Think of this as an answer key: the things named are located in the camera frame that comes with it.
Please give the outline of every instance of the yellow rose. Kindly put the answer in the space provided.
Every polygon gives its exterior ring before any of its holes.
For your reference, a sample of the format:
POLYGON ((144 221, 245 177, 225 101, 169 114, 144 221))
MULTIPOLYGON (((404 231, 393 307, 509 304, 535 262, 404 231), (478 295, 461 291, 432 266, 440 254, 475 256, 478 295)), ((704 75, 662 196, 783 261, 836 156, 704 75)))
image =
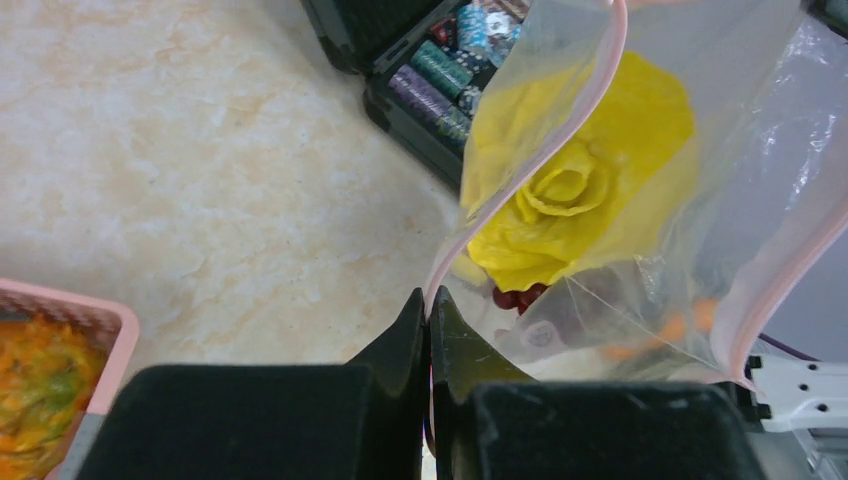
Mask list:
MULTIPOLYGON (((469 178, 463 178, 466 207, 500 187, 509 162, 526 158, 528 135, 538 144, 548 123, 563 120, 551 106, 559 106, 558 95, 573 77, 563 72, 484 97, 466 160, 469 178), (498 104, 518 110, 487 114, 498 104)), ((694 131, 680 81, 626 52, 585 125, 468 244, 471 260, 501 290, 524 291, 616 256, 644 253, 693 191, 694 156, 681 150, 694 131), (619 221, 628 205, 637 211, 619 221)))

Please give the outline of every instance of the open black box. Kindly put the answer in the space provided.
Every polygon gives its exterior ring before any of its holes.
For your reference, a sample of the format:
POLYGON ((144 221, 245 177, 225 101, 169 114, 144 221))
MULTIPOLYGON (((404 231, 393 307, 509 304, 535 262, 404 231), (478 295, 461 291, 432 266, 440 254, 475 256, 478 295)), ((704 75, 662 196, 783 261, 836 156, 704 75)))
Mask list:
MULTIPOLYGON (((368 117, 455 192, 462 149, 441 137, 388 86, 395 71, 428 38, 429 29, 467 0, 301 0, 330 63, 365 77, 368 117)), ((494 67, 475 76, 482 87, 494 67)))

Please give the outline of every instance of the transparent plastic bag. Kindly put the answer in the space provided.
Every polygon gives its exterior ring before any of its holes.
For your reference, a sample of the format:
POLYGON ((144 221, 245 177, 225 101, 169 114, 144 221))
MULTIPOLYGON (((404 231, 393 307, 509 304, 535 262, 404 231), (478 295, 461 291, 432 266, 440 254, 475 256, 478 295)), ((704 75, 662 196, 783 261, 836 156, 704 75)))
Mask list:
POLYGON ((428 299, 448 285, 539 379, 745 384, 765 321, 848 222, 848 60, 798 1, 627 5, 533 2, 472 124, 428 299), (494 285, 537 283, 517 320, 492 308, 494 285))

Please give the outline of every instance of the marble tabletop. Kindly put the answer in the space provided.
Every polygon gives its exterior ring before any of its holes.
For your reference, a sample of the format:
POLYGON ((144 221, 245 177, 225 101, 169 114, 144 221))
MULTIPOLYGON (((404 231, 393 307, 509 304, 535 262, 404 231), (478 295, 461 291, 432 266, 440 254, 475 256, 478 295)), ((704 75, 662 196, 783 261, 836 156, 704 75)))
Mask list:
POLYGON ((455 197, 296 0, 0 2, 0 276, 124 303, 151 364, 343 362, 455 197))

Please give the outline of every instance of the pink basket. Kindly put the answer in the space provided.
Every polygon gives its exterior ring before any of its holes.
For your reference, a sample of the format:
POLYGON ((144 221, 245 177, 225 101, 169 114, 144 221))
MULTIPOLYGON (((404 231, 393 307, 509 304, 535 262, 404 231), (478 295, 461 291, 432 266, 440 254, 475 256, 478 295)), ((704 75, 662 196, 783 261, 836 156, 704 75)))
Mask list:
MULTIPOLYGON (((94 344, 105 348, 109 357, 85 413, 105 415, 109 411, 138 340, 138 319, 129 308, 118 303, 0 278, 2 310, 41 313, 48 320, 71 323, 79 327, 94 344)), ((66 444, 70 444, 70 439, 76 434, 74 427, 71 430, 66 433, 66 444)), ((56 478, 60 467, 54 469, 47 479, 56 478)))

